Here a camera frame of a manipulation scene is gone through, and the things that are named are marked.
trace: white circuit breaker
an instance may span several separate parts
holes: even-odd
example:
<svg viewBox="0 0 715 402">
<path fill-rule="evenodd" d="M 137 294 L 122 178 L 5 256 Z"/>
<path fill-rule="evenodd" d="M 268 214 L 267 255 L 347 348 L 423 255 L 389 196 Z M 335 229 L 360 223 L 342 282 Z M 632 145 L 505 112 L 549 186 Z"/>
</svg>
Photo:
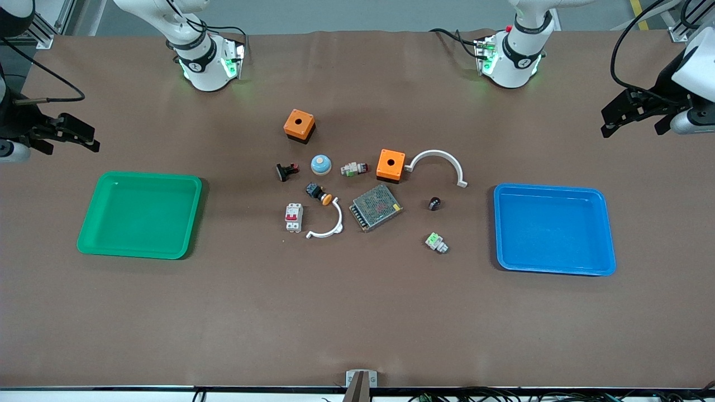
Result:
<svg viewBox="0 0 715 402">
<path fill-rule="evenodd" d="M 285 229 L 288 232 L 300 233 L 303 221 L 303 206 L 290 203 L 285 208 Z"/>
</svg>

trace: electrical component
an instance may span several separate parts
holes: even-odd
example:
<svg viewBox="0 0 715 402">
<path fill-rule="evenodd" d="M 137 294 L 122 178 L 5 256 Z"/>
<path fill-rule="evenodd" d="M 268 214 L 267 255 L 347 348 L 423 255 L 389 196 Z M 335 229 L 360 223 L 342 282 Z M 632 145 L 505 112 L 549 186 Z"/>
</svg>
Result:
<svg viewBox="0 0 715 402">
<path fill-rule="evenodd" d="M 402 168 L 405 165 L 405 154 L 402 152 L 383 149 L 380 151 L 380 160 L 378 160 L 378 168 L 375 170 L 375 176 L 378 180 L 398 184 L 402 177 Z"/>
<path fill-rule="evenodd" d="M 300 233 L 303 222 L 303 206 L 290 203 L 285 208 L 285 229 L 288 232 Z"/>
<path fill-rule="evenodd" d="M 297 163 L 291 163 L 290 166 L 281 166 L 280 163 L 275 165 L 276 171 L 278 171 L 278 180 L 284 182 L 288 180 L 288 176 L 294 175 L 300 172 L 300 168 Z"/>
<path fill-rule="evenodd" d="M 442 157 L 448 160 L 452 164 L 452 166 L 454 166 L 454 169 L 457 171 L 457 186 L 467 187 L 467 182 L 463 180 L 464 173 L 462 172 L 462 165 L 459 164 L 457 158 L 452 156 L 452 154 L 440 151 L 439 149 L 429 149 L 427 151 L 420 152 L 419 154 L 417 154 L 416 157 L 412 159 L 412 162 L 410 162 L 409 165 L 405 166 L 405 171 L 412 172 L 417 162 L 419 162 L 424 157 Z"/>
<path fill-rule="evenodd" d="M 496 35 L 487 36 L 484 40 L 477 41 L 475 53 L 484 56 L 484 59 L 477 58 L 477 71 L 480 75 L 490 76 L 494 71 L 494 66 L 499 61 L 499 52 L 496 50 Z"/>
<path fill-rule="evenodd" d="M 403 208 L 385 185 L 378 185 L 355 198 L 350 206 L 350 211 L 364 232 L 370 232 L 394 218 L 402 210 Z"/>
<path fill-rule="evenodd" d="M 425 240 L 425 244 L 436 251 L 437 253 L 444 254 L 449 250 L 449 247 L 444 243 L 442 236 L 437 233 L 432 232 L 431 235 Z"/>
<path fill-rule="evenodd" d="M 335 227 L 331 229 L 329 232 L 325 233 L 316 233 L 316 232 L 308 232 L 308 234 L 305 236 L 306 239 L 310 239 L 311 237 L 319 237 L 319 238 L 324 238 L 324 237 L 330 237 L 334 235 L 335 233 L 340 233 L 342 232 L 342 210 L 340 209 L 340 206 L 337 204 L 337 197 L 332 199 L 332 206 L 335 207 L 337 210 L 337 223 L 335 224 Z"/>
<path fill-rule="evenodd" d="M 283 125 L 283 131 L 288 138 L 307 144 L 315 131 L 315 117 L 302 110 L 293 109 Z"/>
<path fill-rule="evenodd" d="M 436 211 L 437 208 L 439 208 L 439 206 L 440 206 L 441 204 L 442 204 L 442 200 L 440 200 L 440 199 L 437 198 L 437 197 L 432 197 L 432 199 L 430 200 L 429 205 L 427 205 L 427 209 L 430 210 L 430 211 Z"/>
<path fill-rule="evenodd" d="M 332 169 L 330 158 L 325 155 L 315 155 L 310 161 L 310 169 L 318 176 L 327 175 Z"/>
<path fill-rule="evenodd" d="M 316 200 L 320 201 L 323 205 L 330 204 L 330 201 L 332 200 L 332 195 L 326 194 L 324 191 L 322 191 L 322 187 L 316 185 L 315 183 L 310 183 L 308 186 L 306 186 L 305 193 L 308 194 L 311 198 L 315 198 Z"/>
<path fill-rule="evenodd" d="M 340 174 L 346 177 L 361 175 L 368 171 L 368 164 L 351 162 L 340 168 Z"/>
</svg>

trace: metal bracket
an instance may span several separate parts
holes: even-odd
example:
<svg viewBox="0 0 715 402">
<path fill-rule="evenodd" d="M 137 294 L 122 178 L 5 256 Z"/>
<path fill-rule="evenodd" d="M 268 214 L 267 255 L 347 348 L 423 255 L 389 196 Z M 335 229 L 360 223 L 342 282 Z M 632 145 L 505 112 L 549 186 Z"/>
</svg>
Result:
<svg viewBox="0 0 715 402">
<path fill-rule="evenodd" d="M 37 49 L 51 48 L 54 36 L 59 34 L 54 26 L 45 21 L 40 14 L 35 14 L 27 33 L 37 41 Z"/>
<path fill-rule="evenodd" d="M 345 372 L 345 386 L 350 387 L 350 383 L 352 382 L 353 378 L 355 377 L 355 374 L 359 372 L 364 372 L 365 374 L 368 375 L 367 379 L 369 380 L 368 383 L 370 384 L 370 388 L 377 388 L 378 387 L 378 372 L 375 370 L 350 370 Z"/>
<path fill-rule="evenodd" d="M 669 26 L 668 33 L 670 34 L 671 41 L 673 43 L 688 41 L 688 30 L 687 29 L 674 29 L 672 26 Z"/>
</svg>

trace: orange push button box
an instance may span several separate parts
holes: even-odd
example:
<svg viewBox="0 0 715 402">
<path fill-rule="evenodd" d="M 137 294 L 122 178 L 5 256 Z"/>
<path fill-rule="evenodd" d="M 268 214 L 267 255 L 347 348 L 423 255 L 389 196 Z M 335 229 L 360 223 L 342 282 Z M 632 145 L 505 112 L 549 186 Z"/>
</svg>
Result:
<svg viewBox="0 0 715 402">
<path fill-rule="evenodd" d="M 315 131 L 315 118 L 310 113 L 293 109 L 283 126 L 283 130 L 288 138 L 307 144 L 312 132 Z"/>
<path fill-rule="evenodd" d="M 405 154 L 383 149 L 382 152 L 380 152 L 380 160 L 378 161 L 378 168 L 375 170 L 375 173 L 378 176 L 378 180 L 398 184 L 402 177 L 404 166 Z"/>
</svg>

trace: green tray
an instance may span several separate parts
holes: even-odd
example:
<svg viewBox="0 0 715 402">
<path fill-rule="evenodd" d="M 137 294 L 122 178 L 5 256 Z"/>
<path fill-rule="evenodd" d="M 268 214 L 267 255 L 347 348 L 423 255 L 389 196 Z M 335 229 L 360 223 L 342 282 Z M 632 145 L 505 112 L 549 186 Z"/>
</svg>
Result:
<svg viewBox="0 0 715 402">
<path fill-rule="evenodd" d="M 195 176 L 107 172 L 89 203 L 77 249 L 85 254 L 181 258 L 201 195 Z"/>
</svg>

